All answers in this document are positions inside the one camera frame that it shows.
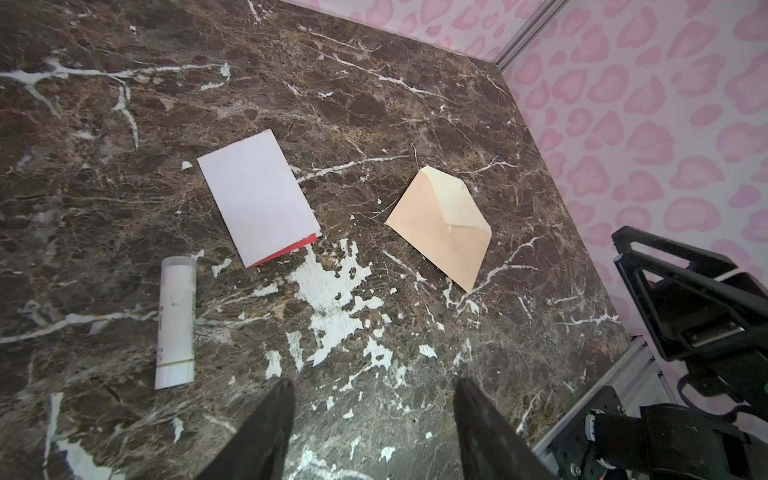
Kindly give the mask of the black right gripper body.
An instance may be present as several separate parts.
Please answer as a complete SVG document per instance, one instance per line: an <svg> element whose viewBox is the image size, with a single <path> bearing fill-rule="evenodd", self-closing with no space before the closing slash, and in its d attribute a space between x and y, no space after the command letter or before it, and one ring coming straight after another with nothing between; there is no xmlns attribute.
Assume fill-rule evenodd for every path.
<svg viewBox="0 0 768 480"><path fill-rule="evenodd" d="M751 274L663 274L659 351L687 365L701 395L727 395L767 418L767 288Z"/></svg>

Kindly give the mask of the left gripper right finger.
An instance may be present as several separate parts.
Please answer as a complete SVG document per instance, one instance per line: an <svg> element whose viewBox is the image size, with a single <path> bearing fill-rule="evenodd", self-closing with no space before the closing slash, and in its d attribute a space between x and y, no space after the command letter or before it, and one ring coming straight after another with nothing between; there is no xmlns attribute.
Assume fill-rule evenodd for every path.
<svg viewBox="0 0 768 480"><path fill-rule="evenodd" d="M482 390L459 378L453 397L464 479L539 479L540 461Z"/></svg>

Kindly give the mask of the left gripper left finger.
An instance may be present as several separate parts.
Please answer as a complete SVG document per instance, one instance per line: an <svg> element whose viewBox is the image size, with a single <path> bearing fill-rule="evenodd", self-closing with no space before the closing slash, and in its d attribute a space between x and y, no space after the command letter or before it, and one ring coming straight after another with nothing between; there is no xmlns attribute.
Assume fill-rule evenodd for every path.
<svg viewBox="0 0 768 480"><path fill-rule="evenodd" d="M276 382L196 479L280 480L294 425L295 403L293 382Z"/></svg>

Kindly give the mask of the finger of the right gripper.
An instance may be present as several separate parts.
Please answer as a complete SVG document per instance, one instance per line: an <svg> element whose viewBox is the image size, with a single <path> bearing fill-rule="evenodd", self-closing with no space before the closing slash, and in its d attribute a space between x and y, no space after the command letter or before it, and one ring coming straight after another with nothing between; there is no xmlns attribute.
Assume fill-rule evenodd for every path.
<svg viewBox="0 0 768 480"><path fill-rule="evenodd" d="M736 268L728 257L631 226L612 234L616 267L661 356L685 360L744 332L716 281Z"/></svg>

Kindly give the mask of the peach paper envelope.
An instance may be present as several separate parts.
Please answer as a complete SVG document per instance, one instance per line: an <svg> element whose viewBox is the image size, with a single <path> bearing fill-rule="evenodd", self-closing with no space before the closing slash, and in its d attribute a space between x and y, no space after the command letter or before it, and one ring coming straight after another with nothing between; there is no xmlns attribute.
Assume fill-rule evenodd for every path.
<svg viewBox="0 0 768 480"><path fill-rule="evenodd" d="M473 291L492 230L461 179L423 167L386 224L465 292Z"/></svg>

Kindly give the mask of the pink red-bordered letter card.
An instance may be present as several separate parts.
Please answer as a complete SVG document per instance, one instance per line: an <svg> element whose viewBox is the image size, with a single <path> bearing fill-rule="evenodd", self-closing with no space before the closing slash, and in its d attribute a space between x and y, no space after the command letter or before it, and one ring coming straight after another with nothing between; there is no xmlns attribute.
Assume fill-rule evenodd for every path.
<svg viewBox="0 0 768 480"><path fill-rule="evenodd" d="M198 164L245 267L317 240L318 221L270 129Z"/></svg>

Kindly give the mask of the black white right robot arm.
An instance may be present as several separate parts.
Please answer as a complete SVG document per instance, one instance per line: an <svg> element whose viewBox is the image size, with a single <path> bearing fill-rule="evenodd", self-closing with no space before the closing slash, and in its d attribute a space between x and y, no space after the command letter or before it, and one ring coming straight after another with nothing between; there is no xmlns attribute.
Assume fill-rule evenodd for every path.
<svg viewBox="0 0 768 480"><path fill-rule="evenodd" d="M725 395L709 413L690 400L631 417L617 400L589 401L554 442L568 479L763 479L767 445L737 427L767 416L767 292L728 257L625 226L612 236L617 270L661 357L681 361L679 390Z"/></svg>

